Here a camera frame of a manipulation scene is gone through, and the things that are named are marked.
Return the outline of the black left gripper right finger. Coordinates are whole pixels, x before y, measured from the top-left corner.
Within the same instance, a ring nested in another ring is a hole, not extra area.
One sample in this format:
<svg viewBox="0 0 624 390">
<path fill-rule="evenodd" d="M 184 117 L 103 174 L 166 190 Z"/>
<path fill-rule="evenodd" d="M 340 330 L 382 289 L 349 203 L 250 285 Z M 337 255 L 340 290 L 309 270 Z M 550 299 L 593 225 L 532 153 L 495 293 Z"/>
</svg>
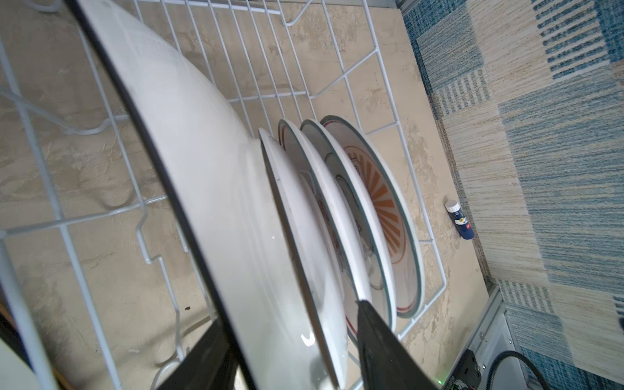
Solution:
<svg viewBox="0 0 624 390">
<path fill-rule="evenodd" d="M 435 389 L 369 301 L 357 304 L 357 349 L 365 389 Z"/>
</svg>

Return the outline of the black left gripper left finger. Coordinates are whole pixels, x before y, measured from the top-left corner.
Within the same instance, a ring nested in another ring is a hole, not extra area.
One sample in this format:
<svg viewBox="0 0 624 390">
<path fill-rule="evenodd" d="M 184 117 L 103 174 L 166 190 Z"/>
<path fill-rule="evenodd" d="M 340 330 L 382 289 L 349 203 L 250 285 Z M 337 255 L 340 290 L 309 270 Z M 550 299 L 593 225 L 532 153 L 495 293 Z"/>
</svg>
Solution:
<svg viewBox="0 0 624 390">
<path fill-rule="evenodd" d="M 159 389 L 234 389 L 238 362 L 220 319 Z"/>
</svg>

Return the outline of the white round plate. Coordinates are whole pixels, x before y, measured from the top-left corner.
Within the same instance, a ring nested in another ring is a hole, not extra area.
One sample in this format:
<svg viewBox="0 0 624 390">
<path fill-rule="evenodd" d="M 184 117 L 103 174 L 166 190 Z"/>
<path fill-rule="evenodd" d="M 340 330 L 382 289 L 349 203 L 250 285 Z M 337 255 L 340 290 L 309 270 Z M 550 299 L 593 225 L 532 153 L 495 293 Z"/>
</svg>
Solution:
<svg viewBox="0 0 624 390">
<path fill-rule="evenodd" d="M 369 193 L 393 265 L 396 314 L 410 318 L 424 306 L 426 276 L 418 230 L 403 192 L 383 155 L 362 131 L 337 115 L 323 117 L 321 125 L 343 147 Z"/>
<path fill-rule="evenodd" d="M 328 229 L 332 250 L 341 269 L 347 333 L 357 344 L 357 303 L 360 300 L 370 301 L 371 287 L 349 205 L 322 155 L 295 123 L 282 118 L 277 134 L 279 144 L 296 172 L 303 175 L 305 183 L 311 188 Z"/>
<path fill-rule="evenodd" d="M 325 372 L 315 388 L 342 389 L 347 380 L 348 336 L 343 287 L 331 238 L 304 175 L 270 133 L 260 129 L 258 135 L 294 244 L 293 266 L 302 282 L 313 341 L 320 347 Z"/>
<path fill-rule="evenodd" d="M 334 128 L 304 120 L 301 130 L 321 155 L 349 206 L 362 247 L 372 305 L 394 332 L 396 285 L 387 240 L 366 178 L 367 170 L 372 167 L 370 156 L 353 143 L 358 138 L 352 128 L 347 128 L 347 138 L 343 138 Z"/>
</svg>

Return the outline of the small blue bottle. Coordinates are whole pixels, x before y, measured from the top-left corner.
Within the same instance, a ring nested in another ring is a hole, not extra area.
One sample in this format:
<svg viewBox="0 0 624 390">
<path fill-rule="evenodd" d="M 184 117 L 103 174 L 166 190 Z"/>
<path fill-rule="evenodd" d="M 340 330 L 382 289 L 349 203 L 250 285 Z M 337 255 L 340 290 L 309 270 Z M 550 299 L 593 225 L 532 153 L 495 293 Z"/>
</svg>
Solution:
<svg viewBox="0 0 624 390">
<path fill-rule="evenodd" d="M 462 211 L 461 205 L 458 201 L 448 200 L 445 203 L 445 208 L 449 217 L 455 224 L 455 228 L 458 230 L 459 235 L 464 240 L 473 240 L 475 238 L 475 232 L 471 227 L 471 223 Z"/>
</svg>

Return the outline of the aluminium mounting rail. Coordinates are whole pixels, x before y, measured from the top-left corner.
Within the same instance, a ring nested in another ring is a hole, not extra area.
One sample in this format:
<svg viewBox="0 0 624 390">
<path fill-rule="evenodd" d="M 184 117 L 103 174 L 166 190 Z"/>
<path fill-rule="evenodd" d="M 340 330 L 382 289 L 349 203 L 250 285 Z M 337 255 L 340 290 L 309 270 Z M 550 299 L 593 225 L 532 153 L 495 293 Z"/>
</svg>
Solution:
<svg viewBox="0 0 624 390">
<path fill-rule="evenodd" d="M 500 288 L 493 284 L 488 287 L 488 293 L 489 299 L 479 322 L 450 373 L 440 381 L 441 389 L 485 389 L 487 377 L 498 355 L 520 351 Z M 528 368 L 516 357 L 505 358 L 497 366 L 492 388 L 530 388 Z"/>
</svg>

